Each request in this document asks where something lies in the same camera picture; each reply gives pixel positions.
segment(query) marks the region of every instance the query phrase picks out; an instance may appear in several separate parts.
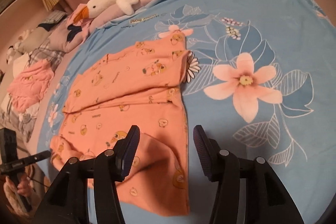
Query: pink clothing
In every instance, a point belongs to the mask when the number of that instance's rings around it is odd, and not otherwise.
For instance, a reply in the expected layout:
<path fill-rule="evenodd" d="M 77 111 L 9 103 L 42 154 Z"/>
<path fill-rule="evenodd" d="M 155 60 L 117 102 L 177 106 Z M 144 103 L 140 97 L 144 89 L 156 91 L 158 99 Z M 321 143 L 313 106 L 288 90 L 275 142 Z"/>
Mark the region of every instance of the pink clothing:
<path fill-rule="evenodd" d="M 188 127 L 179 88 L 188 54 L 177 30 L 107 54 L 78 75 L 60 135 L 50 143 L 54 166 L 60 170 L 74 155 L 96 157 L 136 124 L 140 143 L 131 174 L 117 185 L 120 200 L 163 216 L 188 214 Z"/>
<path fill-rule="evenodd" d="M 82 31 L 77 34 L 74 39 L 79 39 L 80 42 L 78 44 L 83 43 L 89 36 L 90 34 L 90 24 L 93 20 L 93 18 L 85 18 L 82 19 L 80 21 L 78 21 L 77 23 L 74 24 L 74 19 L 77 16 L 77 14 L 86 6 L 86 4 L 80 4 L 78 5 L 77 9 L 70 15 L 70 17 L 68 18 L 67 21 L 67 27 L 70 26 L 71 24 L 73 24 L 74 26 L 81 26 L 82 27 Z"/>
<path fill-rule="evenodd" d="M 27 108 L 40 102 L 53 78 L 54 72 L 46 59 L 23 70 L 7 88 L 13 107 L 19 113 L 24 113 Z"/>

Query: bed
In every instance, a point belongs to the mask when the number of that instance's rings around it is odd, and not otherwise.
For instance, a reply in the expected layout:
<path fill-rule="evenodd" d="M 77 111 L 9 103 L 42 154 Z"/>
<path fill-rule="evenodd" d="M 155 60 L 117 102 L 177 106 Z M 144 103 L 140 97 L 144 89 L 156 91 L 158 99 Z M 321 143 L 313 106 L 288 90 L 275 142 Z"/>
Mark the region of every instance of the bed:
<path fill-rule="evenodd" d="M 119 16 L 115 10 L 102 14 L 93 21 L 86 42 L 64 56 L 41 102 L 27 143 L 30 153 L 49 149 L 51 137 L 58 134 L 63 120 L 60 106 L 77 74 L 107 52 L 119 52 L 135 41 L 157 39 L 172 25 L 193 29 L 187 48 L 201 70 L 191 72 L 189 83 L 181 87 L 189 132 L 201 124 L 222 148 L 235 155 L 267 159 L 305 223 L 316 223 L 336 191 L 332 112 L 336 30 L 320 6 L 314 0 L 152 0 L 132 17 Z M 255 70 L 269 65 L 276 69 L 276 76 L 264 86 L 282 93 L 282 103 L 260 101 L 257 116 L 248 123 L 247 117 L 237 113 L 232 97 L 213 100 L 204 92 L 223 83 L 213 75 L 213 67 L 236 68 L 242 52 L 252 56 Z M 165 218 L 123 203 L 127 223 L 208 221 L 212 206 L 205 200 L 214 200 L 216 185 L 202 173 L 191 134 L 189 143 L 190 215 Z M 51 179 L 57 174 L 48 161 L 40 167 Z M 92 190 L 88 196 L 90 221 L 96 223 Z"/>

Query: person's hand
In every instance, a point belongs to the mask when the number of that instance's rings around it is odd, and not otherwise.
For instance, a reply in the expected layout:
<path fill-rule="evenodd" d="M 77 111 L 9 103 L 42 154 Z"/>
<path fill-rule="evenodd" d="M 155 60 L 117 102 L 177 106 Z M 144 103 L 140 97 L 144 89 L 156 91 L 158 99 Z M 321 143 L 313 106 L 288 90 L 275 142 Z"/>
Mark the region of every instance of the person's hand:
<path fill-rule="evenodd" d="M 21 179 L 20 179 L 20 183 L 19 185 L 15 186 L 15 184 L 11 181 L 11 179 L 9 177 L 6 177 L 6 184 L 9 186 L 9 188 L 15 193 L 15 191 L 17 191 L 17 193 L 19 195 L 22 195 L 26 198 L 28 198 L 31 194 L 32 194 L 32 189 L 29 185 L 29 181 L 28 181 L 28 178 L 27 178 L 27 174 L 24 173 L 22 176 L 21 176 Z"/>

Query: blue bed sheet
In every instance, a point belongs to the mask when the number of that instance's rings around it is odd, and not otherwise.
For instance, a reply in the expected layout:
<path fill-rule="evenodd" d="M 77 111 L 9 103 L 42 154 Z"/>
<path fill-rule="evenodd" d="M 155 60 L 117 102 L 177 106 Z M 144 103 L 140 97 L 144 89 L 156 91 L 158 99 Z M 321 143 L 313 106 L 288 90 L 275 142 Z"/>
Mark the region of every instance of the blue bed sheet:
<path fill-rule="evenodd" d="M 193 145 L 192 129 L 201 124 L 222 148 L 240 157 L 268 160 L 305 223 L 315 223 L 336 191 L 336 30 L 313 0 L 154 0 L 132 17 L 107 23 L 90 35 L 69 63 L 49 103 L 38 152 L 49 149 L 51 137 L 58 134 L 62 106 L 77 74 L 106 53 L 159 38 L 171 25 L 193 29 L 187 48 L 201 68 L 182 86 L 189 123 L 191 213 L 164 218 L 122 204 L 126 222 L 208 222 L 209 200 L 214 200 L 217 185 L 203 175 Z M 282 94 L 282 103 L 259 100 L 257 115 L 249 123 L 238 114 L 232 96 L 213 100 L 204 92 L 223 83 L 213 68 L 220 64 L 236 68 L 237 56 L 243 52 L 252 56 L 255 71 L 269 65 L 276 69 L 276 76 L 263 86 Z M 50 124 L 53 110 L 57 116 Z M 49 162 L 40 166 L 51 175 Z M 95 223 L 91 190 L 89 211 Z"/>

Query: black handle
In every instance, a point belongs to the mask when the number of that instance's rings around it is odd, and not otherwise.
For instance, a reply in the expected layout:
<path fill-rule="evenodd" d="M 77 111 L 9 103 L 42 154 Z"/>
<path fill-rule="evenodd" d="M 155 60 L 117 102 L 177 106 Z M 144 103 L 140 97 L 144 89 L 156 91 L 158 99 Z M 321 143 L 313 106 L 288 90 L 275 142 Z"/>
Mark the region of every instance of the black handle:
<path fill-rule="evenodd" d="M 11 175 L 9 176 L 9 178 L 11 179 L 11 181 L 14 183 L 15 187 L 17 187 L 20 183 L 19 177 L 21 177 L 23 175 L 23 173 L 18 173 L 15 175 Z M 17 193 L 17 191 L 15 192 L 16 198 L 19 201 L 19 204 L 23 210 L 24 213 L 28 213 L 32 210 L 31 205 L 29 204 L 27 198 L 25 198 L 24 196 L 21 196 Z"/>

